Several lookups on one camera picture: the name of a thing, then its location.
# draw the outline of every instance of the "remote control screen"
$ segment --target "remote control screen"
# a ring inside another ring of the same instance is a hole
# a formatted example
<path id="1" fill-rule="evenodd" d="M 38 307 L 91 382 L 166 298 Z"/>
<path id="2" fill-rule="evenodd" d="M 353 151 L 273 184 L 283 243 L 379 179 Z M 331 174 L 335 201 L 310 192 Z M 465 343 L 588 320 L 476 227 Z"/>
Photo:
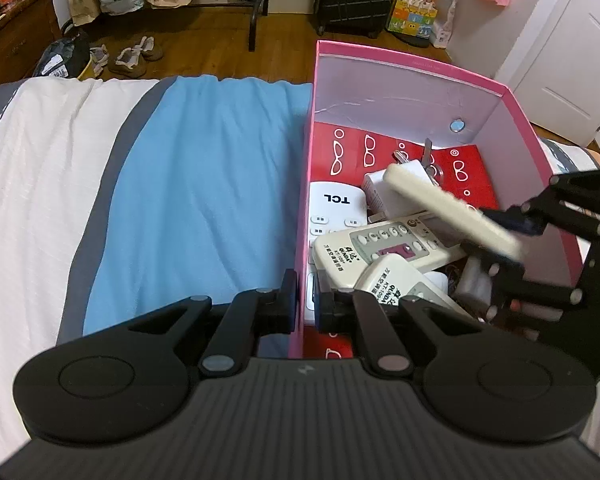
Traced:
<path id="1" fill-rule="evenodd" d="M 440 240 L 440 243 L 447 248 L 458 245 L 464 239 L 464 236 L 460 232 L 435 215 L 423 215 L 418 220 L 426 225 L 436 235 L 436 238 Z"/>

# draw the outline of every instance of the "white stripe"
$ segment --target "white stripe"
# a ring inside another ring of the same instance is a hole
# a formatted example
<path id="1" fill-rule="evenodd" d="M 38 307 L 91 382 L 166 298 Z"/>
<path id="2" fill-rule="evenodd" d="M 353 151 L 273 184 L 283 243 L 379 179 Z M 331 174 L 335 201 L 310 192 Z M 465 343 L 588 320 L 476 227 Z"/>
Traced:
<path id="1" fill-rule="evenodd" d="M 33 78 L 0 120 L 0 462 L 28 439 L 13 378 L 56 342 L 69 268 L 111 147 L 155 83 Z"/>

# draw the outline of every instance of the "white tcl remote control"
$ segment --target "white tcl remote control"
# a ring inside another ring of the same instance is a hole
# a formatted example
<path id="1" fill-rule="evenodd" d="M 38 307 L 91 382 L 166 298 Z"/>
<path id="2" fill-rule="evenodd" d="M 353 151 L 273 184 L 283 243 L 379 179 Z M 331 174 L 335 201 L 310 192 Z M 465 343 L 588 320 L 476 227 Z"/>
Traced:
<path id="1" fill-rule="evenodd" d="M 309 257 L 305 276 L 304 323 L 313 325 L 315 323 L 313 300 L 315 266 L 311 247 L 314 240 L 321 235 L 365 226 L 365 193 L 359 187 L 339 182 L 311 182 L 308 216 Z"/>
<path id="2" fill-rule="evenodd" d="M 463 238 L 514 261 L 521 261 L 520 241 L 475 207 L 439 187 L 423 183 L 398 164 L 390 164 L 382 179 L 404 197 L 419 202 L 427 211 L 453 226 Z"/>
<path id="3" fill-rule="evenodd" d="M 320 236 L 314 242 L 314 262 L 326 270 L 331 285 L 351 288 L 383 254 L 399 254 L 424 273 L 464 257 L 462 240 L 448 224 L 423 212 Z"/>
<path id="4" fill-rule="evenodd" d="M 370 292 L 378 303 L 397 305 L 403 296 L 417 296 L 466 314 L 454 300 L 398 254 L 380 256 L 362 273 L 354 288 Z"/>

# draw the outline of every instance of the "wooden desk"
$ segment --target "wooden desk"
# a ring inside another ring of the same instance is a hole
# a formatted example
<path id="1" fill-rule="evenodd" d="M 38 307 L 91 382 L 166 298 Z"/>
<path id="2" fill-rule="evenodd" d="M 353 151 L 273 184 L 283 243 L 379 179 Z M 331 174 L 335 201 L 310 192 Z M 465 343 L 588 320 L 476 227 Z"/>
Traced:
<path id="1" fill-rule="evenodd" d="M 52 0 L 17 0 L 0 20 L 0 84 L 31 76 L 49 43 L 61 36 Z"/>

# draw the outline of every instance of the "tcl logo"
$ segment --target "tcl logo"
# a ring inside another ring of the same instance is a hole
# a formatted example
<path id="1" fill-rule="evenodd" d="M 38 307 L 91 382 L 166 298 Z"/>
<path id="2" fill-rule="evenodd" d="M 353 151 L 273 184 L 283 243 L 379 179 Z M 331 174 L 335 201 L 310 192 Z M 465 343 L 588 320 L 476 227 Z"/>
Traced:
<path id="1" fill-rule="evenodd" d="M 346 196 L 338 196 L 338 195 L 325 195 L 329 202 L 333 202 L 336 204 L 351 204 L 349 199 Z"/>

